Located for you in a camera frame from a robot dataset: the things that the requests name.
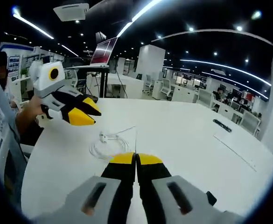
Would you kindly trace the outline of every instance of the person's arm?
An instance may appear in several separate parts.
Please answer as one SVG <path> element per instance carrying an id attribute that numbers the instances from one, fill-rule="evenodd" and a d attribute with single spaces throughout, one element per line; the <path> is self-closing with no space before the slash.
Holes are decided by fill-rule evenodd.
<path id="1" fill-rule="evenodd" d="M 28 126 L 35 120 L 37 115 L 43 114 L 41 109 L 41 99 L 33 96 L 28 105 L 16 115 L 16 126 L 19 134 L 23 134 Z"/>

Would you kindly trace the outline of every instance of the white office chair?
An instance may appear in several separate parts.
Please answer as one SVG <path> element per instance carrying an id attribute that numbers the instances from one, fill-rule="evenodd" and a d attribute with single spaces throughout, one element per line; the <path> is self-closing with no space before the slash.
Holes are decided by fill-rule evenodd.
<path id="1" fill-rule="evenodd" d="M 146 79 L 146 82 L 145 82 L 145 86 L 148 87 L 148 90 L 144 90 L 143 92 L 150 95 L 150 93 L 153 91 L 154 82 L 151 79 L 150 75 L 146 75 L 146 77 L 147 77 L 147 79 Z"/>
<path id="2" fill-rule="evenodd" d="M 198 99 L 196 101 L 197 104 L 201 104 L 203 106 L 206 106 L 208 108 L 212 107 L 212 103 L 213 103 L 213 93 L 208 92 L 206 90 L 203 89 L 199 89 L 198 91 Z"/>
<path id="3" fill-rule="evenodd" d="M 171 84 L 169 79 L 166 79 L 166 78 L 163 79 L 163 85 L 160 92 L 166 94 L 168 98 L 173 97 L 173 90 L 171 89 Z"/>
<path id="4" fill-rule="evenodd" d="M 261 120 L 248 111 L 244 111 L 240 126 L 248 131 L 250 134 L 255 135 Z"/>

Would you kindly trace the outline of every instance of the office workstation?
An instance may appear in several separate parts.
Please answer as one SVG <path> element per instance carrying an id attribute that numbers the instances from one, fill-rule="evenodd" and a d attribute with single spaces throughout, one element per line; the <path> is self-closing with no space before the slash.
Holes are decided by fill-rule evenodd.
<path id="1" fill-rule="evenodd" d="M 17 101 L 16 116 L 39 102 L 33 120 L 43 130 L 33 145 L 19 144 L 21 182 L 2 138 L 0 180 L 28 219 L 237 223 L 271 189 L 272 44 L 254 33 L 270 14 L 264 23 L 246 10 L 246 24 L 235 26 L 239 11 L 228 4 L 169 2 L 13 9 L 12 23 L 25 32 L 4 31 L 5 91 Z M 194 17 L 198 9 L 214 27 Z M 178 12 L 187 25 L 165 22 L 164 12 Z"/>

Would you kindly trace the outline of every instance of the ceiling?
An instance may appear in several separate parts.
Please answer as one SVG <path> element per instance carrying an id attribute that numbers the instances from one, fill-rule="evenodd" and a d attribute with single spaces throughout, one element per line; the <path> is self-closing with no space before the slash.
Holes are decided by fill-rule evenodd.
<path id="1" fill-rule="evenodd" d="M 115 37 L 126 23 L 151 0 L 131 1 L 131 11 L 125 14 L 131 15 L 131 17 L 124 16 L 117 22 L 110 20 L 104 21 L 104 23 L 100 22 L 99 26 L 96 26 L 99 28 L 86 27 L 83 21 L 80 23 L 61 22 L 53 11 L 54 7 L 63 2 L 61 0 L 23 1 L 23 3 L 19 3 L 21 16 L 52 35 L 54 40 L 11 16 L 5 31 L 8 35 L 3 36 L 3 41 L 42 46 L 43 49 L 50 49 L 63 56 L 74 56 L 58 45 L 60 43 L 86 59 L 87 63 L 89 61 L 87 60 L 88 53 L 84 53 L 83 50 L 95 50 L 96 31 L 101 31 L 108 39 Z M 92 7 L 100 1 L 86 0 L 86 2 Z M 252 20 L 251 16 L 256 10 L 260 10 L 262 16 Z M 180 61 L 180 59 L 190 59 L 228 65 L 271 82 L 273 46 L 264 41 L 243 34 L 193 32 L 151 42 L 158 39 L 158 36 L 164 37 L 188 31 L 190 27 L 194 30 L 236 30 L 237 26 L 241 26 L 244 32 L 258 35 L 273 43 L 273 1 L 262 3 L 256 0 L 163 0 L 126 30 L 119 38 L 112 56 L 115 58 L 123 56 L 137 60 L 141 43 L 152 44 L 166 50 L 165 66 L 174 67 L 177 70 L 178 68 L 188 68 L 193 73 L 202 76 L 206 76 L 202 71 L 213 73 L 211 69 L 223 69 L 227 75 L 230 74 L 226 78 L 245 84 L 269 96 L 268 85 L 242 72 L 204 63 Z"/>

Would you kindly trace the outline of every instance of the person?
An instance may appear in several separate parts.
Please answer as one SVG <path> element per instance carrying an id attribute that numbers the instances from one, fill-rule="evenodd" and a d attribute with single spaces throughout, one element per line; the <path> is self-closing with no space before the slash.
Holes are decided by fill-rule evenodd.
<path id="1" fill-rule="evenodd" d="M 4 52 L 0 52 L 0 117 L 3 114 L 3 123 L 8 124 L 6 130 L 10 134 L 7 135 L 8 149 L 11 153 L 15 170 L 15 184 L 12 194 L 12 202 L 21 208 L 21 187 L 26 168 L 26 158 L 23 155 L 20 146 L 20 135 L 24 134 L 27 128 L 34 122 L 37 115 L 43 114 L 41 109 L 41 99 L 37 96 L 33 96 L 26 107 L 19 113 L 15 114 L 11 108 L 6 94 L 3 91 L 1 83 L 4 83 L 6 75 L 7 55 Z"/>
<path id="2" fill-rule="evenodd" d="M 224 93 L 224 90 L 221 89 L 220 87 L 217 89 L 217 91 L 213 91 L 213 94 L 215 96 L 215 99 L 220 101 L 221 100 L 221 97 L 222 97 L 222 94 Z"/>

